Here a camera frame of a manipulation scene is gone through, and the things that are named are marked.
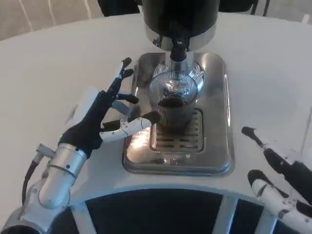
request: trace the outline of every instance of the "floor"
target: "floor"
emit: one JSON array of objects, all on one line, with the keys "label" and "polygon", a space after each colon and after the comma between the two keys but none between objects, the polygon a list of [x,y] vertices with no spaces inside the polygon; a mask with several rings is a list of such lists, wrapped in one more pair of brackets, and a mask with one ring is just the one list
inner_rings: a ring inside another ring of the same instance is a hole
[{"label": "floor", "polygon": [[[256,15],[266,0],[259,0]],[[311,0],[271,0],[268,17],[312,24]],[[64,23],[103,17],[98,0],[1,0],[0,40]]]}]

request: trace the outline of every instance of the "white robotic hand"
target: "white robotic hand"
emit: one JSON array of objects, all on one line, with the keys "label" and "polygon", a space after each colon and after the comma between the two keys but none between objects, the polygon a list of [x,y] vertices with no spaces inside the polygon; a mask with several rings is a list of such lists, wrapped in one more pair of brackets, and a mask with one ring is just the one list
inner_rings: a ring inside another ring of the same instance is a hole
[{"label": "white robotic hand", "polygon": [[[291,159],[267,141],[256,129],[243,127],[242,133],[253,139],[263,149],[269,165],[277,173],[283,174],[285,180],[312,205],[312,168],[307,167],[311,164]],[[265,209],[299,233],[312,233],[311,206],[281,191],[260,170],[251,170],[248,173],[248,180],[254,194],[263,202]]]}]

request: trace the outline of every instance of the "dark coffee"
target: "dark coffee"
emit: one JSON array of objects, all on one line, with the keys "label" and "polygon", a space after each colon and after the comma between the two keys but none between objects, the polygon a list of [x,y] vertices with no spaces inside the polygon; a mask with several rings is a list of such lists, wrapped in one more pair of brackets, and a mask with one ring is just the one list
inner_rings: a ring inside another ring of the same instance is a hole
[{"label": "dark coffee", "polygon": [[158,103],[165,108],[180,108],[187,105],[187,102],[179,97],[166,97]]}]

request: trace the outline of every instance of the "drip tray grate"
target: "drip tray grate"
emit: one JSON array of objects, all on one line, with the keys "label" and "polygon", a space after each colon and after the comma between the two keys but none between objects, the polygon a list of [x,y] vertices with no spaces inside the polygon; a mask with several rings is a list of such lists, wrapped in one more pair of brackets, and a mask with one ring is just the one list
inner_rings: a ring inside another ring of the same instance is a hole
[{"label": "drip tray grate", "polygon": [[160,152],[193,153],[203,148],[203,116],[194,110],[191,122],[181,134],[162,132],[157,124],[152,128],[151,147]]}]

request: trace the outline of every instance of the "robotic arm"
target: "robotic arm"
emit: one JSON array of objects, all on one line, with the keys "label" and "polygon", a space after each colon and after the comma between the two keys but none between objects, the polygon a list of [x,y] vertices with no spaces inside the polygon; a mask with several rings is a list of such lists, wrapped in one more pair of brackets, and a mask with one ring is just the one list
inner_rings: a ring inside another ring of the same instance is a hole
[{"label": "robotic arm", "polygon": [[[312,168],[307,167],[311,165],[311,162],[291,159],[273,143],[267,141],[256,129],[243,127],[242,133],[253,139],[263,149],[264,157],[269,165],[277,173],[283,174],[285,180],[312,205]],[[312,233],[311,206],[281,191],[260,170],[251,170],[248,173],[248,180],[256,197],[264,203],[265,209],[299,233]]]},{"label": "robotic arm", "polygon": [[[63,212],[70,201],[70,188],[76,181],[85,161],[101,143],[130,136],[157,123],[160,116],[150,112],[132,121],[116,120],[102,124],[109,108],[117,99],[138,103],[131,94],[119,94],[121,82],[132,75],[125,68],[130,58],[122,61],[117,75],[107,92],[89,89],[67,121],[68,130],[61,136],[55,151],[40,145],[37,155],[25,176],[22,190],[23,206],[7,220],[1,234],[45,234],[54,219]],[[26,194],[27,182],[44,156],[51,160],[41,180],[31,186]]]}]

